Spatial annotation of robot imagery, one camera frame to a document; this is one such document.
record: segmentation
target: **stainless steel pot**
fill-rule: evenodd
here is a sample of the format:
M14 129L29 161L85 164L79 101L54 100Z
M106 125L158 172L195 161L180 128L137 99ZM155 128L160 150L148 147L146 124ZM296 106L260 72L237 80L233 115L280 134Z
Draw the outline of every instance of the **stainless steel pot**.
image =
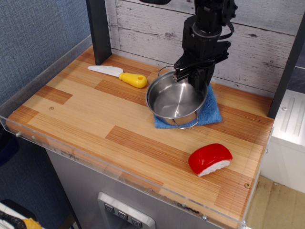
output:
M153 114L163 122L176 125L180 129L190 128L199 122L198 116L207 97L207 85L204 85L201 92L197 92L188 83L187 78L176 82L173 79L174 73L175 70L159 75L150 84L146 92L146 103ZM196 122L192 126L181 127L195 119Z

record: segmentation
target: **yellow object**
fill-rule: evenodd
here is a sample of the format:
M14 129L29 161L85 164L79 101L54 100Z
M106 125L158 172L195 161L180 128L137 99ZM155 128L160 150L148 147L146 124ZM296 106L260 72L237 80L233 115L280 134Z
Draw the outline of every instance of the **yellow object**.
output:
M147 85L147 78L144 75L121 73L119 79L137 88L143 88Z
M32 218L23 219L23 222L27 226L27 229L42 229L42 226Z

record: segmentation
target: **black post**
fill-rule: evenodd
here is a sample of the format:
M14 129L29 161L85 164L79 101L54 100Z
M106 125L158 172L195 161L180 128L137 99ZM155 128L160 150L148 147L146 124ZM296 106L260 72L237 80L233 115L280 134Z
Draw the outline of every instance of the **black post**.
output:
M112 53L104 0L86 0L95 64L100 65Z
M296 34L295 42L290 51L281 81L277 87L275 92L275 96L273 97L273 101L268 113L268 117L275 118L278 109L280 108L282 99L285 95L287 86L289 84L290 77L294 71L295 64L302 50L303 44L305 40L305 14L303 15L300 28Z

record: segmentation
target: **white wooden wall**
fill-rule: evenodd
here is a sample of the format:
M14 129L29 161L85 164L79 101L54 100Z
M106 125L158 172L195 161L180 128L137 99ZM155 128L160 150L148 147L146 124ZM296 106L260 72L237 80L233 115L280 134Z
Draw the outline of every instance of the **white wooden wall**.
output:
M186 18L194 0L152 5L105 0L112 53L160 67L182 55ZM213 82L273 97L295 40L305 0L235 0L229 59L216 65ZM224 28L223 34L229 32Z

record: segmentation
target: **wooden table surface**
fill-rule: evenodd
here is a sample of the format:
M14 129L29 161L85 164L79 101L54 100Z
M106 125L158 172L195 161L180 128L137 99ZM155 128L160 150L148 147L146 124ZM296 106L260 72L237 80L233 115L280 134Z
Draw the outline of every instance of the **wooden table surface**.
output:
M138 89L87 70L90 65L94 65L92 47L12 113L7 121L10 129L91 165L102 166L104 161L119 167L130 181L137 183L142 177L154 193L235 227L200 206L233 221L243 219L252 190L245 184L254 184L274 121L267 117L272 100L212 83L222 122L186 130L156 129L145 93L159 67L116 55L103 63L145 75L148 85ZM226 168L198 177L188 158L212 143L227 147L233 160Z

